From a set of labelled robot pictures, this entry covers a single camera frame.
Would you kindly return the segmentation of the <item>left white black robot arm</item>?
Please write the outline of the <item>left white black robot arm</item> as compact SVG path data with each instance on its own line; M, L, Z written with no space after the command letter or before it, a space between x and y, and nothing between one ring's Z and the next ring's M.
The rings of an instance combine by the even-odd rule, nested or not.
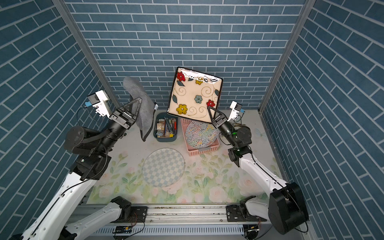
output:
M110 113L101 132L81 126L69 130L64 148L78 158L40 216L22 234L11 236L12 240L84 240L109 223L132 220L131 202L115 197L78 223L67 223L84 195L103 176L111 161L109 150L136 122L141 105L138 97Z

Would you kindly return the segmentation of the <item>grey green cleaning cloth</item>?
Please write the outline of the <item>grey green cleaning cloth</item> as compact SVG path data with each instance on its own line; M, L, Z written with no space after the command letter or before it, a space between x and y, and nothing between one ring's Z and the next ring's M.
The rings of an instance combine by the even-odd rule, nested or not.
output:
M136 124L140 129L141 138L145 142L153 130L154 116L158 106L152 101L139 80L125 77L123 87L133 99L139 98L140 107Z

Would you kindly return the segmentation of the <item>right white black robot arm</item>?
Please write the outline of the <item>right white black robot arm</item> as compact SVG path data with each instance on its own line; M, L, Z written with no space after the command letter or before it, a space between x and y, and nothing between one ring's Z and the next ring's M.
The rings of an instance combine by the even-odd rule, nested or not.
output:
M301 188L296 183L287 183L279 178L257 160L250 147L250 128L245 125L235 128L224 113L213 107L208 107L208 113L212 125L232 146L228 150L230 160L247 172L269 195L268 204L260 203L255 197L242 200L242 218L246 221L252 217L267 220L282 235L307 224L309 214Z

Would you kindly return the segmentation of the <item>square flower pattern plate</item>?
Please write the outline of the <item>square flower pattern plate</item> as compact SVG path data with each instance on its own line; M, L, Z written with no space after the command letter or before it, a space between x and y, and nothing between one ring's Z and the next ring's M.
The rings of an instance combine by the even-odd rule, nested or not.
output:
M211 123L208 107L218 107L222 87L222 78L178 67L167 112L172 116Z

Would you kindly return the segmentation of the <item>round colourful doodle plate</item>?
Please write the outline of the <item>round colourful doodle plate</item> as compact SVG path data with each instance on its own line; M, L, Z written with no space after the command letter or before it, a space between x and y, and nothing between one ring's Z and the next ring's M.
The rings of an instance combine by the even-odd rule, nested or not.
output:
M192 121L185 131L187 144L193 149L202 149L214 143L219 130L212 124Z

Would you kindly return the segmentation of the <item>round blue checkered plate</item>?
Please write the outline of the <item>round blue checkered plate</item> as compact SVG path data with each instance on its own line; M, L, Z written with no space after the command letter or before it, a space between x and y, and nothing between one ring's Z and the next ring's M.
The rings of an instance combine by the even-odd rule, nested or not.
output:
M185 160L181 153L163 148L151 153L144 161L142 175L150 186L164 188L175 184L183 175Z

